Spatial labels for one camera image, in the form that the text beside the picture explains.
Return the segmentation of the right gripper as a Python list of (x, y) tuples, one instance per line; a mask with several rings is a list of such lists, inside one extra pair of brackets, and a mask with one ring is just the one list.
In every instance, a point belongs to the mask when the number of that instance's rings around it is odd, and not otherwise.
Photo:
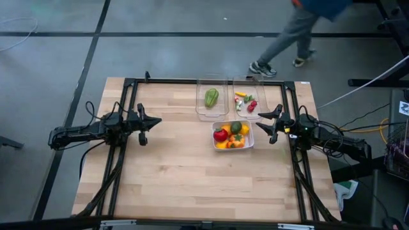
[(256, 125), (259, 126), (267, 135), (271, 135), (269, 140), (270, 144), (275, 144), (278, 139), (278, 132), (284, 132), (285, 134), (290, 133), (291, 127), (295, 124), (295, 120), (291, 119), (291, 116), (287, 112), (282, 112), (282, 105), (278, 104), (277, 107), (272, 112), (258, 113), (258, 116), (265, 119), (275, 119), (273, 125), (266, 125), (257, 122)]

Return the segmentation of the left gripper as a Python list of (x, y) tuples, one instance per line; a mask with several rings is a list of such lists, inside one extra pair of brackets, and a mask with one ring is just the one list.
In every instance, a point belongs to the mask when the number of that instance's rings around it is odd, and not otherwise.
[[(130, 120), (131, 120), (131, 127), (133, 131), (140, 131), (139, 133), (139, 144), (141, 146), (145, 146), (148, 143), (148, 140), (146, 138), (146, 125), (145, 125), (145, 118), (146, 118), (146, 113), (144, 106), (142, 103), (137, 104), (137, 111), (134, 112), (132, 111), (130, 115)], [(155, 125), (159, 124), (162, 119), (161, 118), (148, 118), (148, 128), (153, 128)]]

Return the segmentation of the orange tomato with green leaf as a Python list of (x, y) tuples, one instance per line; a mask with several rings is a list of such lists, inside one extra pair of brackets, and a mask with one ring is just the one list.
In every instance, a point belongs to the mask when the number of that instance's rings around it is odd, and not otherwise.
[(242, 134), (232, 134), (227, 143), (227, 148), (244, 148), (245, 136)]

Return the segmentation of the red apple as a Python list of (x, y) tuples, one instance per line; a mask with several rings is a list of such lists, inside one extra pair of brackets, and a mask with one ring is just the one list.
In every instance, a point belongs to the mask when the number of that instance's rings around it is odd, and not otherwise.
[(224, 142), (228, 137), (228, 132), (223, 128), (216, 128), (213, 132), (213, 139), (217, 142)]

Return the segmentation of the light green chayote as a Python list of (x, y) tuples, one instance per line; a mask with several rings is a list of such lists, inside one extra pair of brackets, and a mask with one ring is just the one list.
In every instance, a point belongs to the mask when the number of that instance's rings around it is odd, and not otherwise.
[(204, 96), (205, 106), (208, 108), (213, 107), (217, 103), (218, 97), (219, 97), (219, 92), (217, 89), (211, 88), (207, 90)]

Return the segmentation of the clear container with produce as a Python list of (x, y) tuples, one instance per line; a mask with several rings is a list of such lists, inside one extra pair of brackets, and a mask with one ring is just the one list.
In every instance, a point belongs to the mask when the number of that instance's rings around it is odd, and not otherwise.
[(251, 127), (251, 123), (246, 121), (246, 120), (234, 120), (234, 121), (240, 121), (243, 125), (247, 125), (250, 130), (249, 133), (247, 135), (245, 135), (245, 147), (244, 148), (226, 148), (226, 149), (217, 149), (215, 147), (215, 144), (217, 143), (217, 141), (215, 141), (213, 139), (213, 132), (216, 128), (221, 128), (221, 126), (223, 125), (230, 125), (233, 121), (218, 121), (218, 122), (214, 122), (212, 124), (212, 141), (213, 141), (213, 147), (217, 150), (217, 151), (239, 151), (239, 150), (247, 150), (250, 149), (254, 146), (254, 137), (253, 137), (253, 133), (252, 133), (252, 127)]

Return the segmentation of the clear plastic bin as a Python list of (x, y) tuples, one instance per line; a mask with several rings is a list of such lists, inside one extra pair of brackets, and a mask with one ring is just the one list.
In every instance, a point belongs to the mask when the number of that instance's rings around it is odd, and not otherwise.
[[(217, 103), (205, 106), (205, 93), (215, 88), (219, 92)], [(228, 81), (226, 79), (198, 79), (196, 86), (196, 113), (201, 121), (223, 121), (229, 112)]]
[[(233, 101), (235, 102), (235, 97), (239, 98), (243, 102), (241, 105), (242, 110), (236, 111), (240, 118), (247, 119), (251, 122), (261, 121), (262, 117), (258, 116), (258, 113), (269, 112), (265, 89), (264, 89), (264, 78), (260, 75), (242, 75), (239, 77), (233, 77)], [(244, 103), (243, 99), (245, 97), (236, 96), (235, 92), (246, 93), (247, 95), (252, 95), (253, 100), (257, 101), (257, 106), (254, 107), (253, 112), (248, 112), (247, 108), (251, 105), (251, 102)]]

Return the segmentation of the person's shoe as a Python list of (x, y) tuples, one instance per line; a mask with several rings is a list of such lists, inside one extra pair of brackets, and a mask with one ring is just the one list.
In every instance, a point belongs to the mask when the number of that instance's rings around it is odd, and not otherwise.
[(267, 78), (275, 77), (277, 75), (277, 71), (274, 70), (269, 64), (262, 65), (257, 61), (250, 64), (249, 71)]
[(294, 66), (295, 68), (300, 68), (300, 67), (302, 67), (304, 64), (306, 64), (308, 61), (310, 61), (310, 60), (313, 58), (313, 56), (315, 55), (315, 53), (316, 53), (316, 50), (315, 50), (315, 49), (310, 49), (310, 50), (309, 50), (309, 55), (308, 55), (306, 58), (296, 57), (296, 58), (293, 60), (293, 66)]

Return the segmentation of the person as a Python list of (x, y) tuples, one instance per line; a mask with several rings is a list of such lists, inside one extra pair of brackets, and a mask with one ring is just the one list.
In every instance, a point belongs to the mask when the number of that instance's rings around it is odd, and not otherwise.
[(297, 45), (296, 58), (309, 55), (312, 30), (320, 18), (335, 20), (353, 0), (291, 0), (294, 7), (292, 16), (283, 31), (256, 60), (265, 65), (294, 43)]

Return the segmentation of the white and green bag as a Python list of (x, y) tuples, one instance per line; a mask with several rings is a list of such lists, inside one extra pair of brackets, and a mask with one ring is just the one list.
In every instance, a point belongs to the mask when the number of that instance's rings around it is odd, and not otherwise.
[(344, 209), (344, 200), (351, 199), (358, 187), (358, 182), (354, 180), (342, 181), (334, 184), (339, 211)]

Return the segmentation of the black stand foot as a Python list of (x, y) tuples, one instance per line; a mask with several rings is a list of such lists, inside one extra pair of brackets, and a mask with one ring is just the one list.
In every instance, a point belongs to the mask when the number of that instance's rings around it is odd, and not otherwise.
[(0, 147), (3, 146), (9, 146), (14, 149), (22, 149), (24, 144), (0, 135)]

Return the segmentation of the black aluminium frame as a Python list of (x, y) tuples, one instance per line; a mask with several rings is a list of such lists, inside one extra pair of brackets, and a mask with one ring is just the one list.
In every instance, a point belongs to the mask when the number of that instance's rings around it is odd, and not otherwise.
[(215, 149), (213, 118), (196, 113), (197, 84), (151, 79), (137, 87), (137, 102), (160, 123), (141, 146), (128, 138), (115, 207), (116, 218), (216, 222), (290, 222), (313, 219), (308, 197), (298, 203), (289, 139), (275, 144), (252, 119), (254, 145)]

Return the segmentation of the black desk frame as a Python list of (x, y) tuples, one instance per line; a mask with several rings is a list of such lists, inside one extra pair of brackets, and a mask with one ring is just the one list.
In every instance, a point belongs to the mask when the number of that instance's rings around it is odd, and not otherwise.
[(388, 31), (396, 42), (404, 58), (397, 66), (387, 70), (385, 75), (376, 79), (349, 79), (351, 87), (373, 88), (409, 88), (409, 80), (402, 80), (409, 76), (409, 0), (392, 0), (396, 7), (387, 13), (382, 0), (353, 0), (354, 3), (373, 3), (377, 6), (383, 21), (378, 24), (378, 30)]

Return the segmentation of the silver mounting bracket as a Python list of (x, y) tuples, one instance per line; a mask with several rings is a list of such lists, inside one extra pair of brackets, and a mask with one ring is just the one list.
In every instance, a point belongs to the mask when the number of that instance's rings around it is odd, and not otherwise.
[(100, 227), (115, 227), (115, 226), (131, 226), (136, 225), (136, 220), (103, 220), (100, 223)]
[(314, 226), (302, 225), (302, 224), (284, 224), (284, 223), (278, 223), (277, 228), (280, 230), (315, 230)]

